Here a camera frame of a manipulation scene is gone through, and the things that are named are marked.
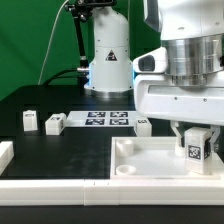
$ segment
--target black tabletop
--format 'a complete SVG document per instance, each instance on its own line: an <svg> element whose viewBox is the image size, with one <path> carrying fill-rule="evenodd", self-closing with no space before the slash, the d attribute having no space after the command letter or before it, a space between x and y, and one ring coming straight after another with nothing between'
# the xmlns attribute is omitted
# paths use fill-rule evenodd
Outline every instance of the black tabletop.
<svg viewBox="0 0 224 224"><path fill-rule="evenodd" d="M39 130L23 131L22 113L38 112ZM75 86L26 86L0 102L0 141L13 141L15 157L1 179L107 179L112 136L135 136L132 127L66 128L46 136L45 121L70 111L135 110L133 97L105 100ZM172 135L168 121L151 120L153 135ZM221 223L222 206L0 207L0 223Z"/></svg>

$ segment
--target black cable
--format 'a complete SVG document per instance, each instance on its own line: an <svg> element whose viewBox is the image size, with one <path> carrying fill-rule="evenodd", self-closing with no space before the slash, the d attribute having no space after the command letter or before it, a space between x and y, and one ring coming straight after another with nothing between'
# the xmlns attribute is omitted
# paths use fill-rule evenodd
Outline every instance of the black cable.
<svg viewBox="0 0 224 224"><path fill-rule="evenodd" d="M70 73L70 72L76 72L76 71L77 71L76 68L70 68L70 69L66 69L66 70L63 70L61 72L58 72L57 74L53 75L50 79L47 79L42 85L47 86L54 79L59 78L59 76L64 75L66 73Z"/></svg>

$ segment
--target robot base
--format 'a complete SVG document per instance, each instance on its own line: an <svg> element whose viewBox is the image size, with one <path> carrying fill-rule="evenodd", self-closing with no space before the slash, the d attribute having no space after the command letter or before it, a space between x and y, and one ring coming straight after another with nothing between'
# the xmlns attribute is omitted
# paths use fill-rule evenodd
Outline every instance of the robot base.
<svg viewBox="0 0 224 224"><path fill-rule="evenodd" d="M100 97L105 99L117 99L117 98L124 98L133 95L133 89L120 91L120 92L106 92L106 91L98 91L91 89L89 86L84 87L84 92L86 95Z"/></svg>

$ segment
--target white platform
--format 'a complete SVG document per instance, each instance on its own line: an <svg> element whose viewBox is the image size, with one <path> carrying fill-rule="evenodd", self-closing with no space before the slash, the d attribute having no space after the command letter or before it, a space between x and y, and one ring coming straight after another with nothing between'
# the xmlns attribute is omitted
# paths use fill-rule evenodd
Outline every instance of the white platform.
<svg viewBox="0 0 224 224"><path fill-rule="evenodd" d="M120 157L116 153L116 142L131 140L133 154ZM189 173L185 158L175 155L176 137L116 137L112 138L111 179L220 179L224 177L224 164L217 154L212 154L211 175ZM117 175L119 166L133 166L135 175Z"/></svg>
<svg viewBox="0 0 224 224"><path fill-rule="evenodd" d="M133 158L126 159L116 158L118 139L110 180L2 180L0 205L224 205L224 165L216 154L212 175L194 175L174 158L175 138L133 137ZM136 175L117 176L124 163L136 166Z"/></svg>

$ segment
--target white block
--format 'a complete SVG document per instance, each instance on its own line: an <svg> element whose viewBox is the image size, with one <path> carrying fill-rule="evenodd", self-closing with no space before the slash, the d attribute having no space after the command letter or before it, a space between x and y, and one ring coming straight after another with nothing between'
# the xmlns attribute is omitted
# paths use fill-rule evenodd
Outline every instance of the white block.
<svg viewBox="0 0 224 224"><path fill-rule="evenodd" d="M191 128L185 132L186 169L199 174L211 173L209 139L212 131L206 128Z"/></svg>
<svg viewBox="0 0 224 224"><path fill-rule="evenodd" d="M46 122L46 135L60 135L64 130L66 124L66 115L64 113L61 114L53 114Z"/></svg>
<svg viewBox="0 0 224 224"><path fill-rule="evenodd" d="M135 120L134 129L137 137L152 136L152 125L147 117L138 116Z"/></svg>
<svg viewBox="0 0 224 224"><path fill-rule="evenodd" d="M0 175L3 173L13 157L13 143L2 142L0 144Z"/></svg>
<svg viewBox="0 0 224 224"><path fill-rule="evenodd" d="M37 130L37 112L36 111L28 110L23 112L23 128L24 128L24 131Z"/></svg>

